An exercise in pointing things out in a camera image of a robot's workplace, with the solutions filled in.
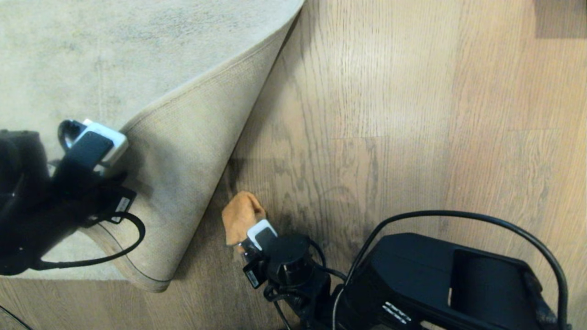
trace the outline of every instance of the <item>beige rug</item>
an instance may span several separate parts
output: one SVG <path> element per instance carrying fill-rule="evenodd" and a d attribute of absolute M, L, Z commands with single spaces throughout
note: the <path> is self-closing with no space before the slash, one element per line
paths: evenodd
<path fill-rule="evenodd" d="M 0 0 L 0 128 L 56 128 L 86 117 L 121 129 L 143 243 L 113 263 L 23 278 L 129 280 L 167 288 L 303 0 Z M 136 239 L 95 226 L 46 257 L 79 260 Z"/>
<path fill-rule="evenodd" d="M 0 308 L 0 325 L 2 330 L 28 330 L 22 320 L 16 318 L 11 312 Z"/>

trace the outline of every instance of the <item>white label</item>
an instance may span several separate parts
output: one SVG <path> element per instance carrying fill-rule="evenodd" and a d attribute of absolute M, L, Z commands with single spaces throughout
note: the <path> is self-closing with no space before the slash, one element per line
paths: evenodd
<path fill-rule="evenodd" d="M 407 316 L 404 312 L 402 312 L 398 307 L 395 307 L 391 302 L 386 301 L 385 305 L 382 306 L 386 312 L 393 315 L 398 321 L 403 324 L 407 324 L 411 322 L 411 317 Z"/>
<path fill-rule="evenodd" d="M 257 277 L 255 276 L 255 274 L 252 271 L 247 271 L 245 274 L 247 275 L 247 277 L 251 281 L 251 284 L 253 285 L 253 287 L 256 288 L 259 286 L 259 281 L 257 281 Z"/>
<path fill-rule="evenodd" d="M 267 219 L 259 221 L 256 225 L 252 226 L 251 228 L 249 228 L 249 230 L 247 230 L 247 237 L 251 240 L 251 242 L 253 242 L 253 244 L 255 244 L 259 251 L 263 251 L 263 248 L 261 247 L 259 242 L 257 242 L 257 234 L 259 234 L 266 228 L 269 228 L 273 235 L 277 237 L 277 232 L 275 231 L 275 229 L 273 229 L 273 227 L 271 227 L 271 224 L 269 223 L 269 221 L 267 221 Z"/>
<path fill-rule="evenodd" d="M 118 206 L 116 207 L 116 211 L 115 212 L 122 212 L 122 211 L 126 211 L 126 208 L 129 206 L 130 204 L 130 199 L 126 198 L 126 197 L 122 197 L 120 199 L 120 202 L 118 203 Z M 120 222 L 120 217 L 113 217 L 112 221 L 119 223 Z"/>

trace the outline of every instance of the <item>black cable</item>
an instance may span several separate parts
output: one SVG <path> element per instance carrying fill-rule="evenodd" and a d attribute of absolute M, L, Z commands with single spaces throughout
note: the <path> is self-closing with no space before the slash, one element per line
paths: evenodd
<path fill-rule="evenodd" d="M 0 305 L 0 309 L 3 310 L 6 314 L 8 314 L 11 318 L 13 318 L 16 322 L 20 323 L 20 325 L 24 326 L 27 330 L 33 330 L 28 324 L 24 323 L 23 320 L 19 319 L 16 315 L 11 313 L 8 309 L 4 308 L 4 306 Z"/>
<path fill-rule="evenodd" d="M 285 328 L 287 330 L 292 330 L 292 327 L 289 325 L 288 319 L 285 318 L 284 313 L 281 311 L 281 307 L 279 307 L 279 304 L 276 301 L 274 301 L 273 304 L 275 305 L 275 309 L 277 309 L 277 314 L 279 314 L 279 317 L 284 322 Z"/>
<path fill-rule="evenodd" d="M 316 249 L 316 251 L 318 252 L 320 259 L 322 260 L 322 266 L 326 267 L 326 256 L 324 255 L 324 251 L 322 251 L 318 243 L 314 242 L 314 240 L 312 240 L 311 238 L 308 239 L 310 241 L 310 245 L 313 246 L 314 249 Z"/>
<path fill-rule="evenodd" d="M 123 255 L 128 254 L 129 252 L 133 251 L 145 238 L 145 225 L 136 215 L 128 213 L 128 212 L 114 212 L 112 214 L 104 216 L 105 221 L 110 221 L 113 217 L 119 217 L 130 220 L 138 229 L 139 231 L 139 239 L 128 248 L 115 253 L 113 255 L 109 255 L 107 257 L 98 258 L 98 259 L 91 259 L 91 260 L 81 260 L 81 261 L 71 261 L 71 262 L 47 262 L 40 260 L 37 262 L 31 269 L 33 270 L 50 270 L 54 268 L 72 268 L 72 267 L 84 267 L 84 266 L 91 266 L 101 264 L 103 262 L 108 262 L 114 260 L 116 258 L 122 257 Z"/>
<path fill-rule="evenodd" d="M 336 307 L 338 307 L 338 302 L 342 296 L 342 293 L 345 291 L 345 287 L 343 286 L 340 289 L 340 292 L 336 295 L 336 299 L 334 300 L 334 306 L 332 307 L 332 329 L 336 330 Z"/>
<path fill-rule="evenodd" d="M 326 256 L 324 255 L 324 251 L 322 251 L 322 249 L 320 248 L 320 245 L 318 245 L 318 243 L 314 242 L 314 240 L 312 240 L 311 238 L 309 238 L 310 240 L 310 245 L 314 247 L 314 249 L 316 249 L 316 251 L 318 252 L 318 255 L 320 256 L 320 259 L 322 260 L 322 265 L 320 266 L 319 264 L 315 264 L 314 266 L 316 268 L 318 268 L 319 270 L 325 271 L 328 274 L 332 274 L 340 279 L 342 279 L 343 281 L 346 281 L 346 275 L 343 274 L 343 272 L 338 271 L 338 270 L 333 270 L 331 268 L 328 268 L 326 266 Z"/>
<path fill-rule="evenodd" d="M 340 279 L 341 279 L 341 280 L 343 280 L 343 281 L 346 281 L 346 279 L 347 279 L 346 275 L 345 275 L 345 274 L 343 274 L 343 272 L 341 272 L 341 271 L 338 271 L 338 270 L 333 270 L 333 269 L 331 269 L 331 268 L 326 268 L 326 267 L 324 267 L 324 266 L 321 266 L 321 265 L 319 265 L 319 264 L 315 264 L 315 265 L 314 265 L 314 267 L 318 268 L 319 270 L 325 271 L 325 272 L 327 272 L 328 274 L 332 274 L 332 275 L 334 275 L 334 276 L 336 276 L 336 277 L 340 278 Z"/>
<path fill-rule="evenodd" d="M 285 293 L 285 294 L 274 294 L 273 291 L 275 287 L 271 284 L 267 284 L 265 289 L 263 290 L 263 297 L 267 299 L 268 302 L 275 302 L 280 301 L 286 298 L 293 298 L 293 299 L 301 299 L 300 295 L 294 293 Z"/>
<path fill-rule="evenodd" d="M 546 260 L 548 261 L 548 263 L 552 267 L 552 270 L 556 276 L 556 281 L 558 283 L 558 313 L 557 313 L 558 328 L 559 328 L 559 330 L 567 330 L 568 329 L 567 323 L 566 323 L 567 304 L 568 304 L 568 298 L 569 298 L 568 287 L 567 287 L 567 283 L 566 283 L 565 273 L 563 272 L 561 266 L 559 265 L 558 261 L 556 260 L 556 258 L 552 254 L 552 252 L 550 252 L 550 250 L 542 242 L 540 242 L 539 239 L 537 239 L 536 237 L 534 237 L 532 234 L 525 231 L 524 229 L 522 229 L 514 224 L 511 224 L 507 221 L 504 221 L 502 219 L 498 219 L 498 218 L 494 218 L 494 217 L 490 217 L 488 215 L 483 215 L 483 214 L 478 214 L 478 213 L 462 212 L 462 211 L 446 211 L 446 210 L 418 211 L 418 212 L 398 214 L 396 216 L 388 218 L 387 220 L 384 220 L 371 232 L 371 235 L 369 235 L 369 237 L 365 241 L 365 244 L 363 244 L 363 247 L 359 251 L 359 254 L 357 255 L 357 257 L 353 261 L 353 265 L 351 266 L 351 268 L 349 270 L 349 275 L 347 276 L 347 279 L 345 281 L 345 287 L 347 285 L 349 285 L 349 283 L 352 281 L 352 276 L 353 276 L 353 273 L 355 272 L 355 269 L 358 267 L 359 263 L 361 262 L 363 256 L 365 255 L 367 249 L 369 248 L 369 245 L 375 239 L 375 236 L 377 236 L 377 234 L 381 231 L 381 229 L 383 229 L 383 227 L 385 227 L 386 225 L 388 225 L 392 222 L 406 219 L 406 218 L 430 217 L 430 216 L 469 218 L 469 219 L 473 219 L 473 220 L 483 221 L 486 223 L 491 223 L 494 225 L 498 225 L 502 228 L 508 229 L 508 230 L 518 234 L 519 236 L 523 237 L 528 242 L 530 242 L 546 258 Z M 333 323 L 334 324 L 336 321 L 335 315 L 336 315 L 336 309 L 333 310 Z"/>

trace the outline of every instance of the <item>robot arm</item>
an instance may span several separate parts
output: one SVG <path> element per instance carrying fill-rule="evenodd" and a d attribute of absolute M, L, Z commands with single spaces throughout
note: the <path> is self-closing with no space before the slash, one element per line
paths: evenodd
<path fill-rule="evenodd" d="M 424 215 L 491 222 L 533 240 L 562 279 L 559 317 L 542 298 L 532 269 L 521 260 L 417 234 L 387 235 L 360 260 L 383 225 Z M 243 272 L 255 289 L 267 282 L 264 297 L 287 302 L 300 317 L 302 329 L 368 330 L 385 325 L 421 330 L 428 322 L 451 330 L 570 330 L 564 274 L 548 249 L 521 228 L 456 211 L 401 214 L 382 224 L 367 240 L 349 277 L 341 275 L 345 283 L 332 294 L 329 273 L 333 271 L 325 268 L 325 258 L 322 265 L 313 260 L 312 240 L 299 234 L 278 236 L 266 220 L 250 229 L 241 243 L 248 263 Z"/>
<path fill-rule="evenodd" d="M 130 252 L 144 238 L 143 223 L 126 212 L 135 192 L 121 186 L 124 176 L 104 176 L 105 167 L 128 145 L 124 135 L 89 121 L 65 121 L 59 139 L 66 154 L 50 175 L 37 132 L 0 132 L 0 275 L 105 262 Z M 98 260 L 41 260 L 79 227 L 121 218 L 139 230 L 138 242 L 124 251 Z"/>

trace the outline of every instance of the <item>wooden floor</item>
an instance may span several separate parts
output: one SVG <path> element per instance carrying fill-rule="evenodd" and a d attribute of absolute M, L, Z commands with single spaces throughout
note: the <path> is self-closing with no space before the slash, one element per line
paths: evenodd
<path fill-rule="evenodd" d="M 220 211 L 249 190 L 345 271 L 397 213 L 510 220 L 558 257 L 584 329 L 586 113 L 584 0 L 309 1 L 165 293 L 3 278 L 0 304 L 35 329 L 279 329 L 223 246 Z M 523 258 L 556 305 L 548 264 L 502 229 L 431 218 L 387 233 L 400 231 Z"/>

